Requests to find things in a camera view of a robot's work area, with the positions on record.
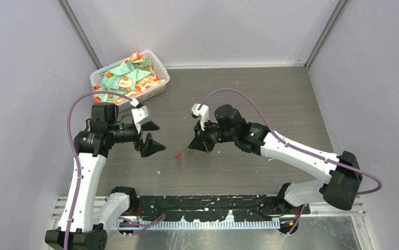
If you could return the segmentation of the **red keyring with metal chain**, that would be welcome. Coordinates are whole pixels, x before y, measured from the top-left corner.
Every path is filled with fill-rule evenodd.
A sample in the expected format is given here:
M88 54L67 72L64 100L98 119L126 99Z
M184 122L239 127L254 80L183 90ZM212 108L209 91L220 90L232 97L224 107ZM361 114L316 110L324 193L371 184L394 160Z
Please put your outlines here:
M174 158L175 158L175 159L178 159L178 158L180 158L181 156L182 156L182 152L178 152L178 153L175 154Z

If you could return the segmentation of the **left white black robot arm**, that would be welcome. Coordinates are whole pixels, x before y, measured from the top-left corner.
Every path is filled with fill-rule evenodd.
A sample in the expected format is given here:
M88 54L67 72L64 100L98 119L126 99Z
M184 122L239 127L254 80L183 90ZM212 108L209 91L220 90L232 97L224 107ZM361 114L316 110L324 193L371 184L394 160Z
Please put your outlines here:
M86 130L73 139L74 172L65 209L57 228L45 235L45 243L52 249L105 249L120 216L138 210L135 189L123 186L115 187L105 204L94 210L99 178L115 144L132 142L141 157L165 150L150 134L159 126L147 106L137 103L131 110L132 122L127 124L117 120L118 113L114 103L95 103Z

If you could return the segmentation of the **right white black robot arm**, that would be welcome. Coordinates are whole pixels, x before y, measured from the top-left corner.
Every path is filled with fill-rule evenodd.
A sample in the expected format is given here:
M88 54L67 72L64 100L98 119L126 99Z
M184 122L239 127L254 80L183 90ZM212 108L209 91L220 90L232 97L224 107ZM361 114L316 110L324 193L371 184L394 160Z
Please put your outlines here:
M300 184L285 183L276 195L276 207L283 214L306 203L326 202L340 210L351 210L363 179L354 154L342 155L319 151L269 131L260 123L247 122L231 105L215 112L209 119L206 105L194 104L192 117L194 139L189 149L210 153L217 143L233 143L246 153L273 158L303 170L315 180Z

